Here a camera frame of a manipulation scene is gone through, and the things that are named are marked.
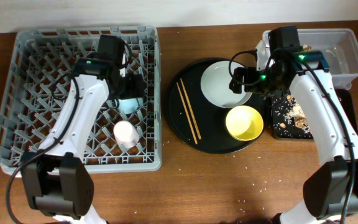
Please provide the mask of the light blue cup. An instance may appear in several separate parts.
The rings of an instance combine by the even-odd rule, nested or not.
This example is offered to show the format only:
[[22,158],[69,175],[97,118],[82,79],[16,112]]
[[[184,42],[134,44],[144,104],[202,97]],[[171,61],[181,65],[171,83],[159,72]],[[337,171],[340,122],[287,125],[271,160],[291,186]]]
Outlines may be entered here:
[[141,98],[128,98],[125,100],[118,99],[118,112],[131,114],[140,108]]

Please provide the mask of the yellow bowl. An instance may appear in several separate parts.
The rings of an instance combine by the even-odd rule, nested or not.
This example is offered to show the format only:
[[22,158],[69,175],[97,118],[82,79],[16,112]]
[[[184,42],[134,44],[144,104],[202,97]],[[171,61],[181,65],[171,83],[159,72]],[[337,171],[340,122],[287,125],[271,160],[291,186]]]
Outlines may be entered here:
[[264,130],[262,115],[255,108],[246,105],[230,109],[225,125],[229,135],[238,141],[255,140]]

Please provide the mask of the pink cup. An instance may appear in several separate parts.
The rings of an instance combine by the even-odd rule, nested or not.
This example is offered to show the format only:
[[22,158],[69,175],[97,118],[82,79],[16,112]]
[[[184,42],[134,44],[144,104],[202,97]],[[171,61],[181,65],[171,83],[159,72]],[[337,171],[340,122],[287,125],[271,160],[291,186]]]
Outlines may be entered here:
[[116,142],[126,149],[134,147],[140,139],[135,126],[128,121],[117,122],[114,125],[113,134]]

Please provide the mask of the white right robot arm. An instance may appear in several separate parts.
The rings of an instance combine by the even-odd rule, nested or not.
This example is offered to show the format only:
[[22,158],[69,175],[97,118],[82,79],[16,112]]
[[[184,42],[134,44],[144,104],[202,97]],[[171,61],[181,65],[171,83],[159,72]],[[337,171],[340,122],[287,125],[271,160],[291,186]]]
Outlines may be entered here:
[[255,67],[230,68],[229,88],[267,97],[290,93],[303,110],[318,150],[319,169],[303,184],[303,200],[273,222],[344,223],[358,214],[358,134],[334,90],[319,50],[305,50],[295,26],[268,33],[268,49],[251,51]]

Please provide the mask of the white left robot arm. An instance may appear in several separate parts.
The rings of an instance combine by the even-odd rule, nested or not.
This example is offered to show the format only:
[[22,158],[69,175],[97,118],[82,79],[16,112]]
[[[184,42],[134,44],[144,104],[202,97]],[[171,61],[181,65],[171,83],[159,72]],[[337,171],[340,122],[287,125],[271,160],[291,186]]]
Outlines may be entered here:
[[96,52],[80,58],[69,73],[70,91],[57,121],[37,152],[25,152],[6,189],[7,211],[17,174],[29,207],[57,223],[105,223],[92,205],[94,183],[83,156],[88,137],[102,105],[111,100],[118,112],[131,114],[140,107],[145,83],[126,74],[132,57],[129,45],[119,37],[102,35]]

